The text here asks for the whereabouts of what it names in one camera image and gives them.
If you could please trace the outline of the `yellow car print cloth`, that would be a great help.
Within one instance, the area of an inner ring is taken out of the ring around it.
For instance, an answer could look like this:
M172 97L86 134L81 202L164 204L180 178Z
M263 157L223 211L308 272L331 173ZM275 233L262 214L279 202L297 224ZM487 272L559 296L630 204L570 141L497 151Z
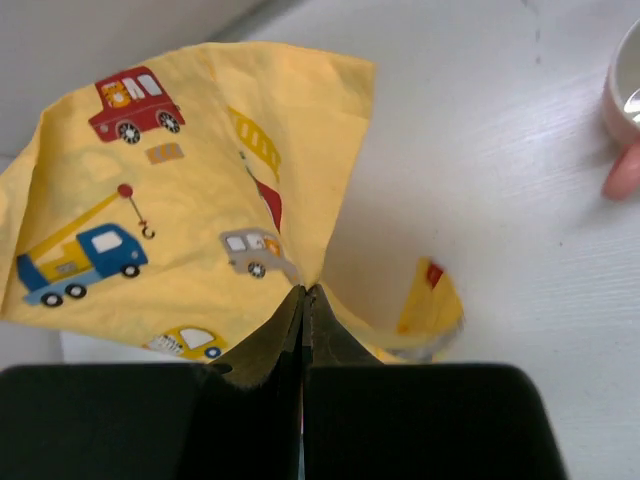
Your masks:
M204 43L46 108L1 176L1 317L199 363L323 284L374 65Z

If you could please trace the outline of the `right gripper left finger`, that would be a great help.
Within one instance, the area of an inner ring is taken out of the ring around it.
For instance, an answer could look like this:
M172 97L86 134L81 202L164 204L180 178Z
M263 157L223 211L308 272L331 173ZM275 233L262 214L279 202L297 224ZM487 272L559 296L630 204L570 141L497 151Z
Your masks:
M303 291L208 364L14 366L5 479L293 479Z

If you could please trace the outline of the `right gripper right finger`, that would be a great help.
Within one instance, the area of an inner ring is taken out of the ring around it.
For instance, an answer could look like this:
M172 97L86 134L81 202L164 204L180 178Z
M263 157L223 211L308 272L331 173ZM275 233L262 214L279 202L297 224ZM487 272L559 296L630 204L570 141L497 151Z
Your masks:
M564 479L544 403L519 368L386 365L338 322L321 288L303 313L309 479Z

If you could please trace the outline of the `person's hand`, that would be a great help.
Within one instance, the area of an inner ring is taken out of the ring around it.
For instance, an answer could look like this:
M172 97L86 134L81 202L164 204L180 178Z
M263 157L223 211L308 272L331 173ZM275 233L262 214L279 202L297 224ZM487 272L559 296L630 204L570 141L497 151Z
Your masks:
M613 201L629 198L640 183L640 146L627 147L612 166L603 184L602 194Z

